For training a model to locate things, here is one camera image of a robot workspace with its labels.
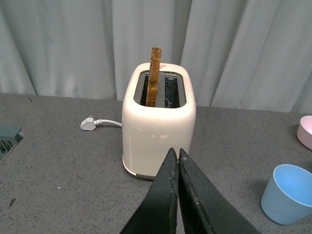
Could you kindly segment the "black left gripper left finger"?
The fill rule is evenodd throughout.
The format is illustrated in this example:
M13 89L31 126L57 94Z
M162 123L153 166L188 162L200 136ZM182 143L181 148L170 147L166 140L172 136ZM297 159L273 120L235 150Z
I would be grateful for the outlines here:
M122 234L175 234L179 168L169 149L144 200L121 230Z

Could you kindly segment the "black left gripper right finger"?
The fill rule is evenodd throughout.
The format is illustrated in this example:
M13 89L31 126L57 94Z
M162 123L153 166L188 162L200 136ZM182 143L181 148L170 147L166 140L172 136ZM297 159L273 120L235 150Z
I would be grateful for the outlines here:
M179 202L186 234L258 234L188 154L179 152Z

